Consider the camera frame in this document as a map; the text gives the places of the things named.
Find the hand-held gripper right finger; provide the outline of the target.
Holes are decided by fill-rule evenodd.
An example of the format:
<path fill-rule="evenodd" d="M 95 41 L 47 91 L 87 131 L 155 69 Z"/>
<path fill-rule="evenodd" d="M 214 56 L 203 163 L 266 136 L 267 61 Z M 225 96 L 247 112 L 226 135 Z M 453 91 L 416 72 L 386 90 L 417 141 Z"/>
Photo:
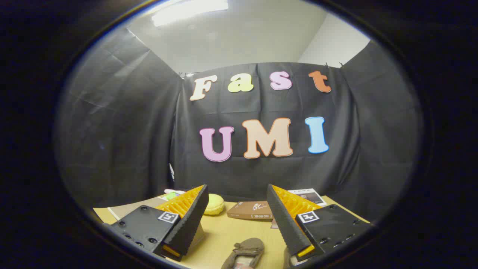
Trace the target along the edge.
<path fill-rule="evenodd" d="M 267 201 L 289 256 L 299 262 L 342 249 L 372 229 L 337 204 L 319 206 L 271 184 Z"/>

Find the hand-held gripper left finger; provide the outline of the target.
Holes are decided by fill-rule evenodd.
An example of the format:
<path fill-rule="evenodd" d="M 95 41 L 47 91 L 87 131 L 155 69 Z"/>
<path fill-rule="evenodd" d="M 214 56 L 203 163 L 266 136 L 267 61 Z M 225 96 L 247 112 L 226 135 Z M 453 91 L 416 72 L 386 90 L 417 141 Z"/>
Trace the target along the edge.
<path fill-rule="evenodd" d="M 148 255 L 180 261 L 193 242 L 209 202 L 201 185 L 157 208 L 140 205 L 110 226 L 110 232 Z"/>

